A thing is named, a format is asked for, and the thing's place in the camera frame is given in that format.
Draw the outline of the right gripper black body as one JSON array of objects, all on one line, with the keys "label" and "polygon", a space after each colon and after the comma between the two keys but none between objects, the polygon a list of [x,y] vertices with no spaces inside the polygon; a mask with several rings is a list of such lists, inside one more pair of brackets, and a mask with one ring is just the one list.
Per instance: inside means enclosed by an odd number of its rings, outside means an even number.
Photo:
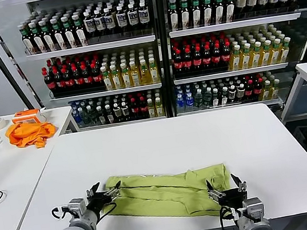
[{"label": "right gripper black body", "polygon": [[242,208],[242,203],[248,198],[246,190],[239,191],[238,189],[231,189],[223,191],[218,198],[218,203],[222,207],[229,207],[234,209]]}]

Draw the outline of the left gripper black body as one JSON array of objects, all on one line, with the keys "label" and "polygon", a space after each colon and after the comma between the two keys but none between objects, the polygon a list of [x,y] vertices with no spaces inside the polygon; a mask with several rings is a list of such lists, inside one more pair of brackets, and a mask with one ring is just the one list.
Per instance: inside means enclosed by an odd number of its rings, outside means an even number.
[{"label": "left gripper black body", "polygon": [[87,196],[88,204],[86,209],[94,212],[96,215],[99,215],[105,205],[112,203],[113,197],[114,196],[112,194],[106,192],[100,192],[88,195]]}]

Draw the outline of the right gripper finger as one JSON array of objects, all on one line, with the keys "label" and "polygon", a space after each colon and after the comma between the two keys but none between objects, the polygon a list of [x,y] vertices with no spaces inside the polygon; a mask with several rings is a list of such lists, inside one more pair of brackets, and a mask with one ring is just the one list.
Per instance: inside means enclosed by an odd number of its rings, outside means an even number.
[{"label": "right gripper finger", "polygon": [[208,196],[211,199],[219,200],[220,198],[224,198],[226,196],[226,194],[224,194],[223,192],[220,192],[220,191],[214,189],[212,184],[208,180],[206,180],[206,185],[207,185],[207,189],[208,189]]},{"label": "right gripper finger", "polygon": [[234,175],[234,174],[230,174],[233,181],[235,182],[236,186],[238,187],[238,192],[242,193],[242,192],[246,192],[247,191],[247,185],[246,185],[246,181],[242,181],[238,176]]}]

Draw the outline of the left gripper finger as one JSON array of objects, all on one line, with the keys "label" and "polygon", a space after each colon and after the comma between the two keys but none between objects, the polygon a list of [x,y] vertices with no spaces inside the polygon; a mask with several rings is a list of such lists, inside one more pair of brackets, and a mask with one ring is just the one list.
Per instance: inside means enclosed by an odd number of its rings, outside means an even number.
[{"label": "left gripper finger", "polygon": [[87,193],[87,199],[92,199],[95,194],[96,194],[96,191],[98,190],[98,187],[99,187],[99,183],[96,183],[95,185],[93,185],[90,189],[88,189],[86,191]]},{"label": "left gripper finger", "polygon": [[111,199],[115,199],[120,194],[121,182],[118,181],[116,185],[105,191],[105,195]]}]

